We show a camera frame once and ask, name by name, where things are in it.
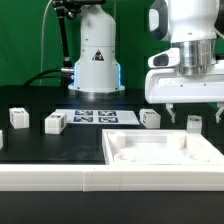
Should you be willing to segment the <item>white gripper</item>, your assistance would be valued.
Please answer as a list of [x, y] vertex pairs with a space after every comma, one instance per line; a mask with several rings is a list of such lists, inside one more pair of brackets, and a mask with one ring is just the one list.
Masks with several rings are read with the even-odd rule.
[[145, 99], [150, 104], [166, 104], [175, 123], [176, 103], [217, 103], [218, 124], [224, 111], [224, 55], [219, 55], [207, 72], [185, 76], [180, 73], [180, 50], [171, 48], [148, 59], [150, 71], [145, 79]]

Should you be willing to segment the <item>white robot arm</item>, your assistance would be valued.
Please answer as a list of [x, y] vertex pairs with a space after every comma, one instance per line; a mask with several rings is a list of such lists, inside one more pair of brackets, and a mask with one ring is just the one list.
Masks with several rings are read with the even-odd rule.
[[85, 6], [81, 52], [69, 90], [89, 98], [141, 87], [150, 104], [215, 103], [224, 113], [224, 0], [129, 2], [115, 22]]

